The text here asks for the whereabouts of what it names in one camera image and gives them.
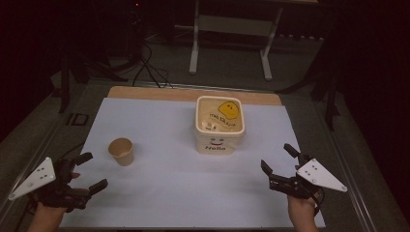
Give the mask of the white metal stand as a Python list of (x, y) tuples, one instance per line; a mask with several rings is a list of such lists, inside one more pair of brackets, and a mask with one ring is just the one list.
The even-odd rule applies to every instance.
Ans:
[(267, 39), (266, 45), (259, 50), (261, 66), (266, 81), (271, 81), (269, 53), (277, 34), (279, 22), (285, 9), (285, 4), (317, 4), (317, 0), (274, 0), (277, 7), (274, 9), (273, 18), (269, 20), (249, 19), (243, 17), (230, 17), (221, 15), (202, 14), (200, 0), (194, 0), (193, 17), (193, 42), (190, 55), (190, 74), (197, 73), (199, 55), (199, 32), (217, 32), (248, 36), (260, 36)]

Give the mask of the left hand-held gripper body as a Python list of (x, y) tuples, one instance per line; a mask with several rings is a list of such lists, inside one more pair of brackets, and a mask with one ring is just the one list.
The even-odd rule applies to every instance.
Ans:
[(82, 164), (77, 159), (59, 159), (53, 161), (45, 158), (28, 177), (8, 196), (13, 201), (23, 195), (28, 195), (34, 204), (41, 202), (47, 207), (84, 209), (92, 197), (88, 188), (71, 188), (74, 178), (74, 167)]

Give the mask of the black tripod stand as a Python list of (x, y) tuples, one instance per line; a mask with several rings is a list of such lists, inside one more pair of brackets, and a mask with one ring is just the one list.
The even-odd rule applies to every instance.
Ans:
[(105, 78), (114, 81), (125, 81), (117, 72), (131, 68), (135, 64), (133, 58), (129, 58), (124, 64), (114, 67), (105, 66), (97, 61), (93, 61), (83, 52), (74, 48), (65, 48), (61, 59), (61, 82), (60, 87), (52, 93), (53, 97), (60, 98), (60, 113), (64, 113), (70, 104), (70, 75), (80, 83), (86, 83), (89, 79), (87, 70), (91, 69), (100, 73)]
[(314, 87), (310, 97), (315, 102), (326, 100), (325, 123), (330, 131), (335, 129), (334, 117), (338, 115), (336, 107), (337, 81), (339, 78), (338, 62), (331, 57), (330, 51), (320, 48), (311, 62), (304, 78), (284, 89), (276, 90), (277, 94), (290, 94), (309, 84)]

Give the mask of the cream smiley face bin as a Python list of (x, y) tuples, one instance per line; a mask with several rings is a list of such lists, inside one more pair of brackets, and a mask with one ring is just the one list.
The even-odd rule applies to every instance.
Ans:
[[(236, 119), (241, 125), (241, 129), (232, 132), (203, 130), (199, 124), (200, 117), (210, 112), (220, 113), (219, 106), (224, 102), (235, 102), (239, 107), (239, 116)], [(196, 150), (200, 154), (231, 155), (242, 143), (246, 133), (242, 103), (235, 98), (214, 96), (199, 97), (195, 107), (194, 130), (196, 136)]]

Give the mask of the yellow smiley face packet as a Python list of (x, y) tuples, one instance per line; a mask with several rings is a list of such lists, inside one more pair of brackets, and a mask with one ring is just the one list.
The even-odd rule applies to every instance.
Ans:
[(234, 101), (226, 101), (219, 106), (219, 112), (228, 120), (239, 116), (239, 107)]

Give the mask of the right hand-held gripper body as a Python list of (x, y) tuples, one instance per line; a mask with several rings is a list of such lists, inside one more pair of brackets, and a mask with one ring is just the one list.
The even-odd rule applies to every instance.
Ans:
[(317, 159), (311, 159), (297, 168), (292, 158), (272, 159), (269, 169), (269, 188), (297, 198), (311, 198), (321, 188), (347, 192), (343, 184)]

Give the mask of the black floor socket plate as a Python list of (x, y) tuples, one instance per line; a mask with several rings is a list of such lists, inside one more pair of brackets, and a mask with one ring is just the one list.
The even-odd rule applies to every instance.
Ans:
[(87, 114), (82, 113), (71, 113), (66, 125), (67, 126), (86, 126), (89, 120), (89, 116)]

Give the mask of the white table mat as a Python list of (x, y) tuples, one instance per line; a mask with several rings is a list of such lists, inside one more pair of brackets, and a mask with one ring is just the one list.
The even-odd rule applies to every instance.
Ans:
[[(64, 228), (285, 228), (291, 222), (284, 194), (269, 188), (266, 161), (291, 158), (285, 143), (298, 144), (285, 107), (246, 105), (246, 134), (231, 155), (195, 149), (195, 105), (187, 101), (106, 98), (84, 151), (91, 160), (76, 170), (74, 187), (101, 179), (108, 186), (86, 209), (65, 215)], [(109, 144), (120, 137), (133, 145), (133, 162), (117, 163)]]

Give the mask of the person's left hand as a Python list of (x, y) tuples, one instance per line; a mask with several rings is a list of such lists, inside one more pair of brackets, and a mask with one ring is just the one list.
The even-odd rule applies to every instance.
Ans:
[(40, 220), (61, 220), (66, 212), (66, 208), (54, 208), (39, 203), (36, 209), (35, 218)]

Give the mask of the person's right hand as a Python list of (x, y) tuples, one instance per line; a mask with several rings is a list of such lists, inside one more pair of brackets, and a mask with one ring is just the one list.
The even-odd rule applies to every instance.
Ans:
[(314, 224), (315, 201), (312, 198), (302, 199), (288, 195), (287, 200), (288, 215), (295, 226)]

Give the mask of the brown paper cup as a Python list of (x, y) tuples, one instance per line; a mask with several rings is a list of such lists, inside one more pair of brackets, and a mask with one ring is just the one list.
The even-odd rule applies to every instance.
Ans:
[(108, 146), (108, 153), (119, 165), (128, 166), (133, 162), (132, 142), (124, 137), (113, 140)]

